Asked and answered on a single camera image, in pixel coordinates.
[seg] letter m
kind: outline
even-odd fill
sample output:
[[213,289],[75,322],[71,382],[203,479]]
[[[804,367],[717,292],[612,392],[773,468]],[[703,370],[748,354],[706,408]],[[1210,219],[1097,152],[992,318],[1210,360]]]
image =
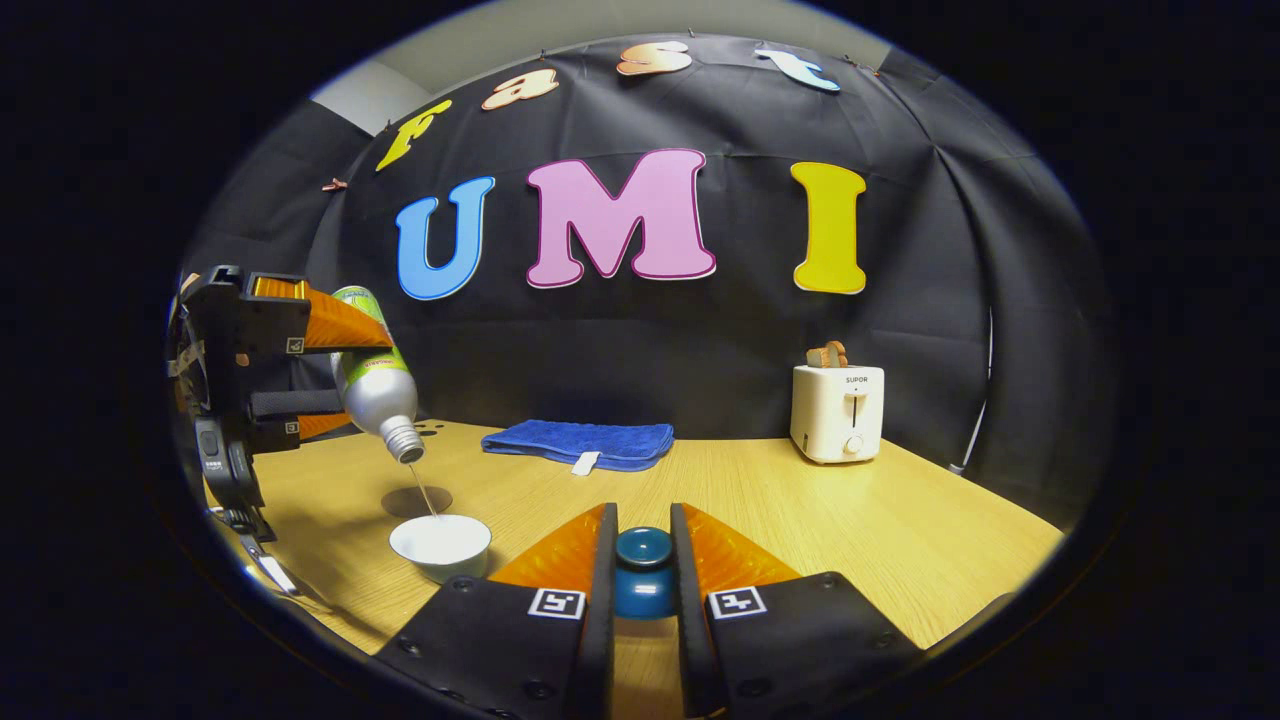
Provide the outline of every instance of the letter m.
[[696,150],[654,150],[631,170],[617,197],[581,160],[562,160],[529,173],[538,188],[538,263],[529,284],[540,288],[576,283],[585,272],[570,251],[570,231],[595,270],[612,278],[636,225],[644,245],[631,261],[635,274],[659,281],[701,278],[716,270],[698,224],[698,170],[707,156]]

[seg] white toaster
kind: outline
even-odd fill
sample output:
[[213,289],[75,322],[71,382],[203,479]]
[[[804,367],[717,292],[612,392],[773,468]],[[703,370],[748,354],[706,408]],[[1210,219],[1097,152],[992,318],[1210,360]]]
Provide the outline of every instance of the white toaster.
[[791,372],[791,439],[814,462],[870,460],[884,419],[882,368],[810,368]]

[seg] white cup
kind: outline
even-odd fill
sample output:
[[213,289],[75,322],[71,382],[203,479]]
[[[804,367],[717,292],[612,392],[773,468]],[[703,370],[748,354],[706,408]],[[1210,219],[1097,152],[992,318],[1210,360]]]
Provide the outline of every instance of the white cup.
[[453,575],[481,578],[489,566],[489,527],[466,515],[424,515],[392,530],[392,550],[433,582]]

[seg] wooden table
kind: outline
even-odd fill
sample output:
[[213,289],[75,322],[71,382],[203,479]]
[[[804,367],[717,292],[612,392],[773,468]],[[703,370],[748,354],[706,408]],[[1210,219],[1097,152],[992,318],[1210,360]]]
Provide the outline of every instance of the wooden table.
[[[672,502],[733,527],[801,575],[836,570],[918,646],[928,647],[988,602],[1018,589],[1061,533],[991,492],[890,442],[859,465],[818,465],[790,439],[677,439],[641,473],[595,469],[480,450],[497,428],[419,424],[426,456],[415,468],[453,495],[445,512],[493,529],[489,571],[575,515],[618,506],[618,529],[668,529]],[[365,652],[376,652],[436,591],[388,544],[403,518],[381,500],[413,487],[380,438],[351,436],[259,455],[264,510],[279,541],[268,551],[333,610],[312,614]],[[247,555],[229,529],[214,523]],[[614,717],[681,717],[676,620],[618,620]]]

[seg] blue towel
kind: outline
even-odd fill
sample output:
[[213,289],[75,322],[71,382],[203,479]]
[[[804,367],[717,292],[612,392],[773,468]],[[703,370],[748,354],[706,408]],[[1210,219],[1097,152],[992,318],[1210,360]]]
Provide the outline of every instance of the blue towel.
[[658,464],[676,437],[671,425],[588,425],[525,420],[480,441],[485,452],[536,455],[557,462],[577,462],[579,455],[599,451],[596,468],[646,470]]

